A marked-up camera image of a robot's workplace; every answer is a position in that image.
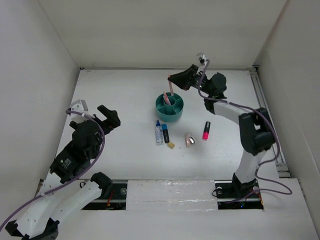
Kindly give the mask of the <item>orange marker pen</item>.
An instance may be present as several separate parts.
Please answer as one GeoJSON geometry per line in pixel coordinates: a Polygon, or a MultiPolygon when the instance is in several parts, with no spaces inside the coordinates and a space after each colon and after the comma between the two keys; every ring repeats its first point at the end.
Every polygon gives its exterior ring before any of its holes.
{"type": "Polygon", "coordinates": [[[167,79],[168,79],[168,85],[169,85],[169,90],[170,90],[170,95],[173,97],[174,96],[174,90],[173,90],[173,84],[171,81],[169,81],[170,74],[168,74],[167,79]]]}

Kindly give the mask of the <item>yellow eraser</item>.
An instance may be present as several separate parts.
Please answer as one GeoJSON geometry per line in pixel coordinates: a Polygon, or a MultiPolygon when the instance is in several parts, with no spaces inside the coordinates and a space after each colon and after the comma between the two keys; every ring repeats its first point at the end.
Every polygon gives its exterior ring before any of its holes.
{"type": "Polygon", "coordinates": [[[170,149],[173,149],[175,147],[175,144],[172,143],[172,142],[169,142],[167,143],[167,146],[170,148],[170,149]]]}

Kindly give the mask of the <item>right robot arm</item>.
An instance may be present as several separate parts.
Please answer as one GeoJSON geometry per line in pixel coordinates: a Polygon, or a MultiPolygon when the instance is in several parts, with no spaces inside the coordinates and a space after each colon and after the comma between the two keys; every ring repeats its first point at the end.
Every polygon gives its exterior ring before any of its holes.
{"type": "Polygon", "coordinates": [[[255,192],[258,187],[256,171],[266,151],[275,143],[271,120],[265,108],[247,109],[228,102],[224,95],[227,90],[226,77],[217,72],[211,78],[192,65],[185,71],[168,77],[170,83],[182,90],[191,87],[205,93],[204,105],[210,113],[224,117],[239,126],[243,154],[231,182],[216,183],[215,192],[219,199],[240,199],[255,192]]]}

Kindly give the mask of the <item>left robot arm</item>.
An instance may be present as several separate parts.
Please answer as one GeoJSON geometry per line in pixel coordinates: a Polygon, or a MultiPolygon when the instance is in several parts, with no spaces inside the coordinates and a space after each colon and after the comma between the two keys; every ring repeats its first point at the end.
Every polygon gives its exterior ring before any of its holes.
{"type": "Polygon", "coordinates": [[[107,198],[112,191],[113,181],[98,172],[65,202],[61,202],[59,190],[77,181],[100,158],[105,136],[121,125],[116,110],[104,105],[97,110],[105,116],[100,120],[87,110],[71,106],[66,110],[73,128],[72,140],[53,160],[38,194],[11,213],[1,224],[12,237],[22,240],[55,240],[59,226],[72,213],[81,210],[97,198],[107,198]]]}

